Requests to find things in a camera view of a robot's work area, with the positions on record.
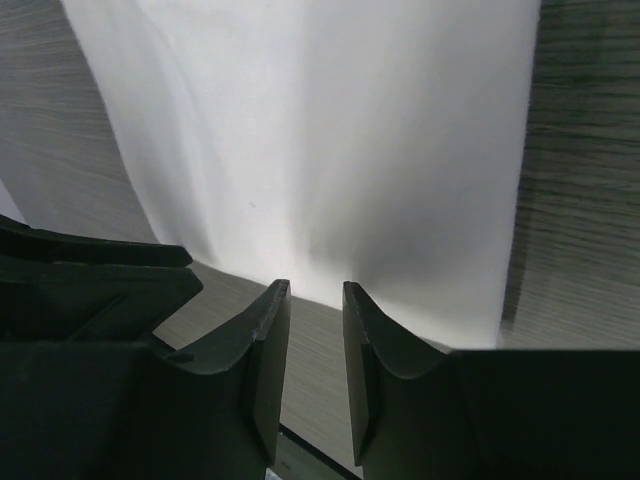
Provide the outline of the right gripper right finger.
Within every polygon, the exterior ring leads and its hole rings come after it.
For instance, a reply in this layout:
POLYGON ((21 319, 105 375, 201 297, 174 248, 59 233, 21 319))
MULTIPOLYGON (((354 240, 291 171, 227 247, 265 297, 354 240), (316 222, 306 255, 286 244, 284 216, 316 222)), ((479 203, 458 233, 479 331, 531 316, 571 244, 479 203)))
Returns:
POLYGON ((343 286, 354 461, 367 479, 635 479, 635 350, 442 352, 343 286))

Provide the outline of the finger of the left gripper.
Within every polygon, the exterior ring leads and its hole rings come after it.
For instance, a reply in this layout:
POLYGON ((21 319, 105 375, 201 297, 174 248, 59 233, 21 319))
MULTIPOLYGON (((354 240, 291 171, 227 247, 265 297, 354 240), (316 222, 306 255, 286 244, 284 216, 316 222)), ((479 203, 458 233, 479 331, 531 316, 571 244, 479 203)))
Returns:
POLYGON ((183 268, 193 259, 181 246, 89 238, 35 229, 1 216, 1 254, 43 263, 183 268))
POLYGON ((1 261, 3 341, 130 341, 203 290, 189 268, 1 261))

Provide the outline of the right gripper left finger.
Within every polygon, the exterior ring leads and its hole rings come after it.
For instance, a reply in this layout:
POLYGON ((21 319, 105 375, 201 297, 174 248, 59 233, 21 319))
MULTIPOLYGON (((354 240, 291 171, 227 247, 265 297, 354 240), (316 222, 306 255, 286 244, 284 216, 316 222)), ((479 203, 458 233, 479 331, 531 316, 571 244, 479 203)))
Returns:
POLYGON ((290 284, 178 350, 5 342, 5 479, 261 479, 276 457, 290 284))

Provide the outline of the white t-shirt robot print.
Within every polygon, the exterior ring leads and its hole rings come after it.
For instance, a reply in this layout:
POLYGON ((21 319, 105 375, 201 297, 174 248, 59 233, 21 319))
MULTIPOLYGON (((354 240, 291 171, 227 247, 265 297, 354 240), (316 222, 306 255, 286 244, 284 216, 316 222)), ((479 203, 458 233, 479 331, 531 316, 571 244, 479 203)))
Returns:
POLYGON ((415 335, 499 338, 536 1, 67 1, 156 237, 415 335))

